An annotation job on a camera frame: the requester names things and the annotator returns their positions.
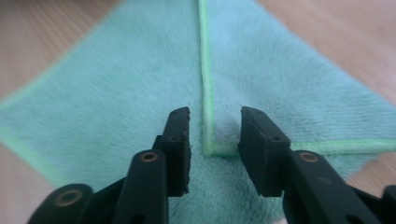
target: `black plastic part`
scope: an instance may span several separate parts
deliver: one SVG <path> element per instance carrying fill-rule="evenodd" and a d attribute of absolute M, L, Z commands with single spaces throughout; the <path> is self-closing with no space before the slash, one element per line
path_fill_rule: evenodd
<path fill-rule="evenodd" d="M 123 182 L 124 178 L 94 193 L 84 213 L 84 221 L 82 223 L 111 223 L 117 202 L 120 198 Z"/>
<path fill-rule="evenodd" d="M 384 223 L 396 223 L 396 185 L 385 188 L 380 202 L 379 213 Z"/>
<path fill-rule="evenodd" d="M 380 216 L 380 209 L 381 209 L 381 201 L 379 198 L 375 197 L 372 194 L 369 194 L 361 189 L 356 189 L 354 187 L 351 187 L 352 190 L 355 192 L 356 195 L 361 199 L 361 201 L 373 212 L 375 213 L 376 217 L 381 219 L 382 222 L 382 217 Z"/>
<path fill-rule="evenodd" d="M 242 107 L 239 154 L 258 193 L 280 197 L 282 162 L 290 154 L 290 140 L 262 111 Z"/>
<path fill-rule="evenodd" d="M 304 207 L 303 200 L 293 185 L 289 185 L 283 195 L 283 211 L 288 224 L 310 223 L 309 214 Z"/>
<path fill-rule="evenodd" d="M 294 193 L 298 194 L 309 215 L 308 220 L 296 223 L 311 224 L 379 224 L 379 220 L 357 194 L 319 154 L 311 151 L 294 151 L 286 162 Z M 300 214 L 298 209 L 285 207 L 287 220 Z"/>
<path fill-rule="evenodd" d="M 166 224 L 166 158 L 156 149 L 134 155 L 124 180 L 113 224 Z"/>
<path fill-rule="evenodd" d="M 163 135 L 157 136 L 153 149 L 167 159 L 168 196 L 180 197 L 189 192 L 191 149 L 189 142 L 190 110 L 182 107 L 169 114 Z"/>
<path fill-rule="evenodd" d="M 53 191 L 35 210 L 29 224 L 80 224 L 92 197 L 91 187 L 71 184 Z"/>

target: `teal cloth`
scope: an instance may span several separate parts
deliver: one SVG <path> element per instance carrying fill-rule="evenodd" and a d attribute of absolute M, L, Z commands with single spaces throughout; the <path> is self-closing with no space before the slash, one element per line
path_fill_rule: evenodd
<path fill-rule="evenodd" d="M 239 158 L 204 156 L 204 6 L 193 0 L 122 2 L 41 78 L 0 104 L 1 141 L 55 187 L 85 183 L 99 190 L 125 176 L 132 156 L 162 133 L 168 113 L 187 105 L 191 193 L 170 199 L 171 223 L 269 223 L 283 217 L 279 199 L 258 197 Z M 328 158 L 347 177 L 374 157 Z"/>
<path fill-rule="evenodd" d="M 293 149 L 393 151 L 396 110 L 250 0 L 208 0 L 203 62 L 206 155 L 236 155 L 241 105 L 266 114 Z"/>

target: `screw hole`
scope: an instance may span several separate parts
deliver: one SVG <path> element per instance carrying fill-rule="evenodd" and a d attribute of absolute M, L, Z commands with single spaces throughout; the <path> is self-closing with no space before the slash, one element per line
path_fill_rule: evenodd
<path fill-rule="evenodd" d="M 157 160 L 158 155 L 152 152 L 148 152 L 142 155 L 141 160 L 142 161 L 155 161 Z"/>
<path fill-rule="evenodd" d="M 143 214 L 135 214 L 131 218 L 131 224 L 143 224 L 146 221 L 146 217 Z"/>
<path fill-rule="evenodd" d="M 347 215 L 346 216 L 346 221 L 349 222 L 350 224 L 363 224 L 360 218 L 352 216 L 352 215 Z"/>
<path fill-rule="evenodd" d="M 79 189 L 70 189 L 56 197 L 55 204 L 60 207 L 66 207 L 78 202 L 81 197 L 82 192 Z"/>
<path fill-rule="evenodd" d="M 309 152 L 301 153 L 300 158 L 303 159 L 304 161 L 309 161 L 309 162 L 317 162 L 318 161 L 318 157 L 312 153 L 309 153 Z"/>

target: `green cloth edge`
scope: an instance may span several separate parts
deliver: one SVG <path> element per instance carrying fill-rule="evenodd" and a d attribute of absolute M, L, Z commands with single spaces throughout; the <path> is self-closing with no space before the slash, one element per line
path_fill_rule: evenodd
<path fill-rule="evenodd" d="M 214 127 L 214 106 L 213 106 L 213 83 L 210 72 L 210 43 L 209 43 L 209 27 L 207 17 L 207 2 L 199 0 L 199 22 L 200 22 L 200 38 L 201 38 L 201 73 L 203 80 L 203 152 L 205 156 L 213 154 L 213 142 L 215 136 Z"/>
<path fill-rule="evenodd" d="M 12 134 L 9 134 L 7 130 L 1 127 L 0 141 L 3 142 L 7 149 L 10 149 L 26 164 L 29 164 L 43 175 L 53 187 L 59 188 L 68 183 L 66 178 L 57 172 L 56 169 L 53 169 L 52 165 L 46 163 L 46 160 L 42 160 L 27 144 L 24 144 L 21 139 L 12 136 Z"/>
<path fill-rule="evenodd" d="M 223 148 L 236 147 L 232 142 L 217 142 L 215 139 L 215 121 L 214 121 L 214 85 L 211 76 L 210 64 L 210 43 L 209 43 L 209 25 L 207 14 L 207 0 L 199 0 L 199 21 L 201 35 L 201 68 L 203 77 L 203 153 L 205 156 L 238 156 L 238 153 L 229 153 Z M 383 152 L 391 152 L 396 148 L 396 140 L 390 139 L 357 139 L 343 141 L 324 141 L 324 142 L 306 142 L 291 143 L 291 149 L 305 149 L 315 151 L 323 155 L 332 154 L 351 154 L 357 153 L 377 153 L 375 147 L 381 147 Z"/>
<path fill-rule="evenodd" d="M 50 79 L 52 77 L 53 73 L 51 73 L 50 70 L 53 70 L 53 69 L 54 69 L 54 65 L 51 65 L 50 68 L 48 68 L 47 70 L 44 70 L 41 73 L 43 75 L 40 75 L 39 77 L 34 78 L 33 80 L 24 84 L 20 89 L 12 92 L 5 99 L 1 100 L 0 101 L 0 110 L 7 109 L 8 107 L 11 107 L 11 106 L 17 104 L 21 100 L 21 98 L 23 98 L 25 95 L 30 94 L 35 89 L 44 85 L 47 82 L 47 79 Z"/>
<path fill-rule="evenodd" d="M 238 153 L 224 153 L 229 150 L 223 148 L 237 147 L 235 143 L 230 142 L 216 142 L 215 148 L 222 151 L 221 154 L 211 154 L 212 156 L 238 156 Z M 310 150 L 321 155 L 341 155 L 341 154 L 366 154 L 378 153 L 373 150 L 375 147 L 380 147 L 381 152 L 393 152 L 396 148 L 396 140 L 388 139 L 358 139 L 358 140 L 342 140 L 342 141 L 323 141 L 323 142 L 305 142 L 305 143 L 291 143 L 292 150 Z"/>

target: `wooden surface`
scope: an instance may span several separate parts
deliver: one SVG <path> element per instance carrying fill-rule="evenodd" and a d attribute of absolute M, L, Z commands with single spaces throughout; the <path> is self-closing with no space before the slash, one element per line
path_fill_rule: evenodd
<path fill-rule="evenodd" d="M 37 77 L 118 0 L 0 1 L 0 98 Z M 396 3 L 295 0 L 260 3 L 353 77 L 396 104 Z M 380 195 L 396 184 L 396 154 L 382 155 L 348 180 Z M 24 223 L 53 188 L 0 146 L 0 223 Z"/>

